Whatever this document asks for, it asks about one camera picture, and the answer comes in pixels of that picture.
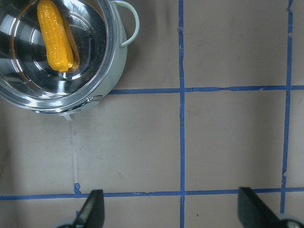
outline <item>beige floor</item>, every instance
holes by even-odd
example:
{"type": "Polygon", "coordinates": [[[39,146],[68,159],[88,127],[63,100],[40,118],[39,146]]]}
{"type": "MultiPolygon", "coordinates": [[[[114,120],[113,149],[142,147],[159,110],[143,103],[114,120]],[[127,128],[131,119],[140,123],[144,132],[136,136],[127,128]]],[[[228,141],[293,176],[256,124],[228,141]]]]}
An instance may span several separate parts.
{"type": "MultiPolygon", "coordinates": [[[[180,87],[179,1],[128,0],[141,31],[115,89],[180,87]]],[[[184,0],[185,190],[280,189],[287,0],[184,0]]],[[[304,85],[304,1],[294,0],[292,84],[304,85]]],[[[134,23],[121,9],[128,34],[134,23]]],[[[116,94],[73,122],[0,101],[0,196],[181,190],[180,93],[116,94]]],[[[304,91],[291,93],[285,212],[304,221],[304,91]]],[[[259,196],[280,212],[281,193],[259,196]]],[[[177,228],[180,196],[105,198],[107,228],[177,228]]],[[[51,227],[85,199],[0,200],[0,227],[51,227]]],[[[237,195],[187,195],[185,228],[240,228],[237,195]]]]}

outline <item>metal pot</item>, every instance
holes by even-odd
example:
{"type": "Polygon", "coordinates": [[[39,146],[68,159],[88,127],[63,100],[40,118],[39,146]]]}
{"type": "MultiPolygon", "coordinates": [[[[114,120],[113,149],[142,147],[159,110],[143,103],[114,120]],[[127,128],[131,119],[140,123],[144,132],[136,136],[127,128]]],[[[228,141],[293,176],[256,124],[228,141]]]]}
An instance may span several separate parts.
{"type": "Polygon", "coordinates": [[[34,112],[69,119],[69,114],[97,105],[117,84],[127,46],[139,32],[139,18],[121,0],[53,0],[70,24],[81,58],[77,71],[62,74],[47,62],[38,1],[0,0],[0,96],[34,112]],[[128,40],[118,6],[135,17],[128,40]]]}

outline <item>pot handle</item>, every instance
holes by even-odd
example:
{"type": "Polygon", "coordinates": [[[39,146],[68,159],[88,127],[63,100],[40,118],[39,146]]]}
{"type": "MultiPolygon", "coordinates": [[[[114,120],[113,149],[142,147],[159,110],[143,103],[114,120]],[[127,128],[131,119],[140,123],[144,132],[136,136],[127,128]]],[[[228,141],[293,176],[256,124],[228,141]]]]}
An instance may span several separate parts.
{"type": "Polygon", "coordinates": [[[114,0],[113,2],[119,6],[126,7],[129,11],[131,11],[131,13],[134,15],[134,18],[135,18],[135,31],[134,31],[133,35],[127,41],[123,42],[120,45],[121,47],[124,48],[124,47],[128,46],[129,44],[131,44],[138,35],[139,27],[140,27],[139,17],[138,17],[136,10],[130,3],[121,1],[121,0],[114,0]]]}
{"type": "Polygon", "coordinates": [[[80,113],[80,112],[89,110],[89,109],[95,107],[96,105],[98,105],[102,101],[102,99],[103,99],[102,95],[91,97],[87,101],[82,103],[80,106],[78,106],[70,111],[67,111],[64,113],[59,113],[58,115],[63,116],[67,121],[72,121],[73,120],[71,117],[72,114],[76,114],[76,113],[80,113]]]}

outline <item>corn cob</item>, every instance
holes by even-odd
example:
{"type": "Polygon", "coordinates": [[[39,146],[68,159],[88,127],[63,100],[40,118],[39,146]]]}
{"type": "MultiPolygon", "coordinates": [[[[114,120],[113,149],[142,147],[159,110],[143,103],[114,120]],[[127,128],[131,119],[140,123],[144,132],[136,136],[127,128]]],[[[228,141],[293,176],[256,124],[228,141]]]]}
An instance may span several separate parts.
{"type": "Polygon", "coordinates": [[[37,13],[50,67],[67,72],[74,57],[58,8],[52,0],[40,0],[37,13]]]}

